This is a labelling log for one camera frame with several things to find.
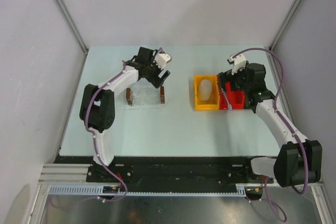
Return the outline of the brown wooden block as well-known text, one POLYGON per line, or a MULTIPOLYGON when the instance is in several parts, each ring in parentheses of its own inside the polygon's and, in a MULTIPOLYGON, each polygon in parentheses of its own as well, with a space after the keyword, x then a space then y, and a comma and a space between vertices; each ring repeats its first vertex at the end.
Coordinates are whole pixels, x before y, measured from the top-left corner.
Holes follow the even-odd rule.
POLYGON ((160 87, 160 102, 161 104, 165 103, 165 91, 164 91, 164 86, 160 87))

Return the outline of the clear plastic tray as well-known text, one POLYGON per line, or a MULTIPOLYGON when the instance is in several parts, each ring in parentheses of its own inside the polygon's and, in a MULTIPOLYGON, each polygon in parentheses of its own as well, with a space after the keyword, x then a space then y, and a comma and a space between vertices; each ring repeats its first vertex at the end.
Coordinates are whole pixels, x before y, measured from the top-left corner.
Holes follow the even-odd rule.
POLYGON ((152 86, 131 87, 133 93, 133 105, 129 106, 126 100, 126 90, 123 91, 116 99, 116 107, 121 110, 147 110, 161 109, 165 107, 169 101, 165 95, 165 103, 160 102, 160 88, 156 89, 152 86))

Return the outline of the brown block with hole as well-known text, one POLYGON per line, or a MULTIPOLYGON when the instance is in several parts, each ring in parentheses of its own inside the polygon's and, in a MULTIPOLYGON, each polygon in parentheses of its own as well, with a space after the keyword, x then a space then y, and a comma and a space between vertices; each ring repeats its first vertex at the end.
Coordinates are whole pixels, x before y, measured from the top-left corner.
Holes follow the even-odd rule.
POLYGON ((131 88, 126 89, 126 100, 129 106, 133 105, 133 93, 131 88))

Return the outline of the white paper cup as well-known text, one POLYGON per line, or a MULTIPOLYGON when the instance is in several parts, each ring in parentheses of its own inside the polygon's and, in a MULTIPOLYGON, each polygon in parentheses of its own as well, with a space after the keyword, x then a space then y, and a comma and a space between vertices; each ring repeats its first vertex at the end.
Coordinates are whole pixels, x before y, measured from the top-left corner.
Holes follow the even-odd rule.
POLYGON ((203 79, 198 86, 198 99, 208 101, 212 95, 212 82, 209 79, 203 79))

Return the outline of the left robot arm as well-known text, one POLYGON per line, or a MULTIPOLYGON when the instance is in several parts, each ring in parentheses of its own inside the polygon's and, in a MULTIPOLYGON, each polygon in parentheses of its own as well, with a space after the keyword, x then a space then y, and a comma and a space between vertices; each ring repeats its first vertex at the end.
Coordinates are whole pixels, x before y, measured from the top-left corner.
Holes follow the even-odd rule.
POLYGON ((98 176, 105 182, 115 178, 116 169, 111 166, 114 152, 104 140, 105 132, 113 125, 115 119, 115 98, 129 86, 145 79, 155 88, 160 88, 170 72, 160 74, 172 57, 162 48, 152 50, 140 47, 132 59, 122 62, 122 70, 109 80, 99 85, 85 86, 79 112, 86 130, 93 135, 94 160, 101 164, 98 176))

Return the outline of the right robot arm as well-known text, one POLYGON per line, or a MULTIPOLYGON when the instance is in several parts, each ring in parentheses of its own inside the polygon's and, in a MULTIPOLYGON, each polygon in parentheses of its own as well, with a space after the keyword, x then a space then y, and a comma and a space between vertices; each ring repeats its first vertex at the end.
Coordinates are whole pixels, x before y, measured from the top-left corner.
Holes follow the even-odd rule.
POLYGON ((317 183, 321 178, 322 146, 309 140, 275 105, 275 95, 267 89, 266 68, 262 64, 247 63, 237 72, 228 70, 218 74, 222 91, 241 91, 244 107, 251 109, 267 125, 279 145, 276 158, 254 157, 242 169, 243 179, 254 183, 263 176, 274 178, 281 187, 317 183))

